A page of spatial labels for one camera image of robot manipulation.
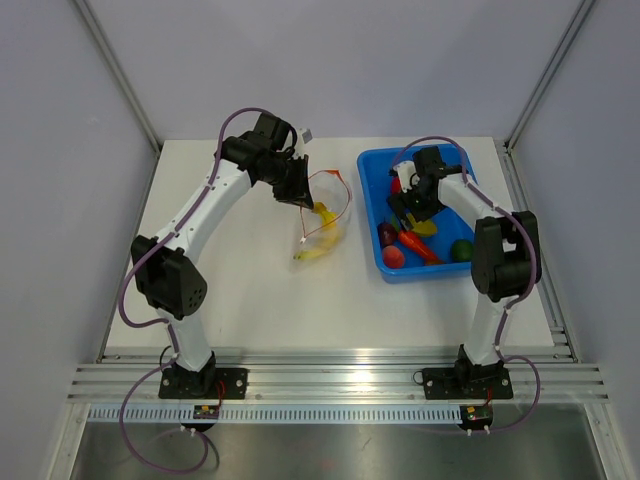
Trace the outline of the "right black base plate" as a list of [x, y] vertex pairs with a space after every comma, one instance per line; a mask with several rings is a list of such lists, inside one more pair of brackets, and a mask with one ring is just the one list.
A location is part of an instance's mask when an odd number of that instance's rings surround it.
[[424, 368], [419, 371], [427, 400], [510, 400], [514, 398], [509, 372], [463, 379], [453, 367]]

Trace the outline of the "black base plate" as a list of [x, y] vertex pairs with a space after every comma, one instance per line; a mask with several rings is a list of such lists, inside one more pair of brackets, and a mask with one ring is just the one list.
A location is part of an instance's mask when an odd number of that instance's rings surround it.
[[243, 400], [249, 371], [244, 368], [218, 368], [194, 372], [179, 366], [165, 369], [158, 397], [169, 400]]
[[453, 367], [424, 368], [419, 371], [427, 400], [510, 400], [514, 398], [509, 372], [463, 379]]

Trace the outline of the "orange carrot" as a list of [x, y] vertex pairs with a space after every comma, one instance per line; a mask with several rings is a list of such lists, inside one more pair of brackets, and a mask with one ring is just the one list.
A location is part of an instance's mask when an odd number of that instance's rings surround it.
[[400, 230], [398, 241], [418, 255], [426, 265], [441, 265], [443, 261], [412, 231]]

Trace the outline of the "yellow banana bunch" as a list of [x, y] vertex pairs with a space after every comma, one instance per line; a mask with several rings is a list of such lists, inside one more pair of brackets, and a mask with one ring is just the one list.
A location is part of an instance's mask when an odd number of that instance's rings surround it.
[[293, 260], [307, 262], [333, 252], [345, 235], [342, 217], [320, 201], [316, 201], [311, 210], [301, 209], [301, 237]]

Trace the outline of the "left frame post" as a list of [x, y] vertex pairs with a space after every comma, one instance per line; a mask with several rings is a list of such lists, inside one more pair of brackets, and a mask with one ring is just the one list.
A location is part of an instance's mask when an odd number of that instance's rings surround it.
[[91, 2], [87, 0], [71, 0], [70, 4], [75, 8], [87, 28], [89, 36], [99, 52], [99, 56], [102, 58], [120, 95], [128, 105], [131, 114], [154, 153], [155, 158], [159, 159], [162, 152], [162, 141], [159, 139], [156, 129], [152, 125], [147, 112], [122, 67], [118, 55]]

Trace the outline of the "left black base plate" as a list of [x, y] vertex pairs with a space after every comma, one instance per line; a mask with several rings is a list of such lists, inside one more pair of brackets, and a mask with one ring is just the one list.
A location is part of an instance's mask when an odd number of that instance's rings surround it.
[[244, 368], [218, 368], [194, 372], [179, 366], [165, 369], [158, 397], [169, 400], [243, 400], [249, 371]]

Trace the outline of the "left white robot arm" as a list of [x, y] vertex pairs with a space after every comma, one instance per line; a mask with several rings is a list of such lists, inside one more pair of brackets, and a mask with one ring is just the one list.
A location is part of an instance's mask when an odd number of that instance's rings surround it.
[[248, 373], [217, 369], [201, 317], [208, 285], [198, 259], [224, 216], [258, 182], [269, 185], [276, 201], [311, 209], [308, 157], [296, 151], [294, 127], [266, 110], [240, 136], [219, 134], [210, 173], [188, 202], [155, 236], [131, 244], [134, 283], [166, 327], [171, 359], [160, 368], [162, 399], [242, 399]]

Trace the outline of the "blue plastic bin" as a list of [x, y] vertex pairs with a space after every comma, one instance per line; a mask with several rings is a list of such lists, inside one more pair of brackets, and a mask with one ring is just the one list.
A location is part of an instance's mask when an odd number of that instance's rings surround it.
[[362, 152], [357, 168], [374, 260], [391, 284], [468, 276], [474, 223], [437, 199], [437, 181], [473, 169], [450, 144]]

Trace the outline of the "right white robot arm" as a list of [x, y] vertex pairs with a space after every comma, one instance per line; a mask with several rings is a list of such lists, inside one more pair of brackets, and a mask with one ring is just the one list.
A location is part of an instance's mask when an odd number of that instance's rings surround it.
[[500, 207], [480, 190], [464, 162], [446, 164], [442, 141], [432, 138], [409, 160], [394, 158], [389, 173], [400, 189], [387, 199], [403, 227], [411, 218], [428, 220], [448, 208], [474, 232], [470, 270], [478, 301], [471, 330], [452, 366], [422, 370], [424, 394], [429, 400], [510, 399], [501, 338], [513, 307], [540, 279], [537, 218]]

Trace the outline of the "right frame post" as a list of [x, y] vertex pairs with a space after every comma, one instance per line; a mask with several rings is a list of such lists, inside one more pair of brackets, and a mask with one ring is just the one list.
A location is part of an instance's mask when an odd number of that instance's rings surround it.
[[517, 117], [514, 126], [503, 142], [504, 149], [511, 154], [518, 141], [521, 139], [528, 124], [536, 113], [548, 89], [551, 87], [555, 77], [564, 61], [570, 53], [579, 34], [598, 5], [598, 0], [581, 0], [575, 11], [566, 24], [558, 42], [556, 43], [549, 59], [547, 60], [535, 86], [529, 95], [523, 109]]

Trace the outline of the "green leaf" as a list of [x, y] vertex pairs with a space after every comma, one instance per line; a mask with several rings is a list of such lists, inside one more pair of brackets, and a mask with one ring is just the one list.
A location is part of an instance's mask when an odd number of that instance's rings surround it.
[[401, 231], [402, 230], [402, 226], [401, 226], [399, 220], [396, 217], [392, 217], [391, 218], [391, 224], [392, 224], [392, 226], [394, 227], [394, 229], [396, 231]]

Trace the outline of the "dark purple plum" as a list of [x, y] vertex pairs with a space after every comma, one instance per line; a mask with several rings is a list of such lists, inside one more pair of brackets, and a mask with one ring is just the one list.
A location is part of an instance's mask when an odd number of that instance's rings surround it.
[[377, 226], [379, 242], [382, 248], [393, 245], [397, 240], [397, 230], [388, 222], [381, 222]]

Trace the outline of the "clear zip top bag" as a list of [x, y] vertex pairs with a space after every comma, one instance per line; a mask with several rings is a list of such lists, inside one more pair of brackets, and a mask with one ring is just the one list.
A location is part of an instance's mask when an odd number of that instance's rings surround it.
[[300, 238], [290, 261], [294, 272], [331, 256], [343, 242], [350, 221], [353, 194], [340, 170], [311, 174], [309, 186], [314, 204], [311, 210], [299, 210]]

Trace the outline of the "aluminium rail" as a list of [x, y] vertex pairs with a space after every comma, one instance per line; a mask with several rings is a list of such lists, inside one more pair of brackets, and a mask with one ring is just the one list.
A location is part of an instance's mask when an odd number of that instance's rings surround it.
[[[418, 404], [425, 400], [419, 372], [452, 364], [450, 348], [268, 351], [221, 348], [222, 367], [248, 371], [248, 404]], [[531, 365], [507, 365], [514, 402], [535, 392], [543, 403], [607, 403], [597, 365], [581, 363], [567, 346], [536, 348]], [[124, 397], [137, 380], [138, 402], [156, 399], [161, 376], [150, 349], [115, 348], [97, 363], [80, 364], [72, 376], [70, 402], [110, 402]]]

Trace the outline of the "yellow starfruit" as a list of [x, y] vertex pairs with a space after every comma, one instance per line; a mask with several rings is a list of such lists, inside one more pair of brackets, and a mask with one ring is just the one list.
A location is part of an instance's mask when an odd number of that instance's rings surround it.
[[430, 238], [438, 233], [438, 228], [432, 220], [419, 221], [420, 224], [416, 227], [415, 233], [421, 238]]

